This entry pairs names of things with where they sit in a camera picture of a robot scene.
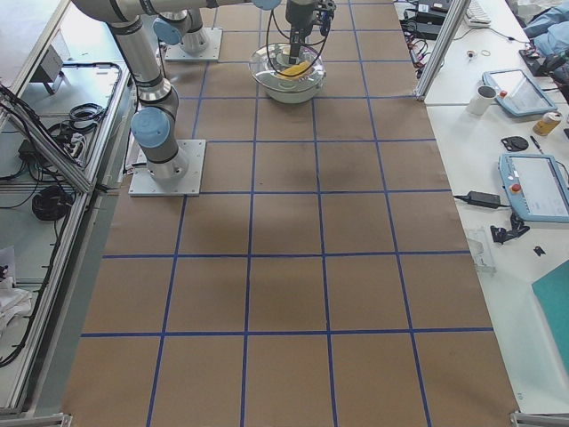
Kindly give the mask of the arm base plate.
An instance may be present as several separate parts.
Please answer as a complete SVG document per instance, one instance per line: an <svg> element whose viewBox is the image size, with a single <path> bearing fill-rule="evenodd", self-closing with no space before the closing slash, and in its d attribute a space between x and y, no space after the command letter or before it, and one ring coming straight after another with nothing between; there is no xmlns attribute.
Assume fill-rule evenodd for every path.
<svg viewBox="0 0 569 427"><path fill-rule="evenodd" d="M200 194L206 140L177 140L177 156L164 164L148 162L140 150L133 168L129 195L132 197L177 197Z"/></svg>
<svg viewBox="0 0 569 427"><path fill-rule="evenodd" d="M187 33L179 44L169 45L165 60L170 62L218 61L223 35L221 28L200 28Z"/></svg>

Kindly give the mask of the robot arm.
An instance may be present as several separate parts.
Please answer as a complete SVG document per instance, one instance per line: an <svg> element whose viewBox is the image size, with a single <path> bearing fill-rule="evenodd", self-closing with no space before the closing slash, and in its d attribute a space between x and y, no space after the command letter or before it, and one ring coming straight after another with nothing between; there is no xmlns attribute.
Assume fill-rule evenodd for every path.
<svg viewBox="0 0 569 427"><path fill-rule="evenodd" d="M189 159L176 141L174 128L179 95L156 61L150 42L142 34L143 15L156 15L155 26L174 36L202 29L200 10L233 5L233 1L75 1L86 16L101 21L115 39L134 83L141 110L134 114L131 132L147 159L156 181L184 176Z"/></svg>
<svg viewBox="0 0 569 427"><path fill-rule="evenodd" d="M223 30L205 28L198 9L160 12L153 30L167 61L217 61Z"/></svg>

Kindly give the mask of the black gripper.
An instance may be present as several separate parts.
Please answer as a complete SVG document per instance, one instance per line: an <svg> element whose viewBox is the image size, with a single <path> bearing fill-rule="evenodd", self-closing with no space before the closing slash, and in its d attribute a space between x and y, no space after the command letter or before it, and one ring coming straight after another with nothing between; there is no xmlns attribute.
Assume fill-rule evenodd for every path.
<svg viewBox="0 0 569 427"><path fill-rule="evenodd" d="M288 59L290 65L298 63L301 47L305 44L314 26L319 28L321 36L329 34L335 11L336 3L333 0L286 2L285 19L290 25Z"/></svg>

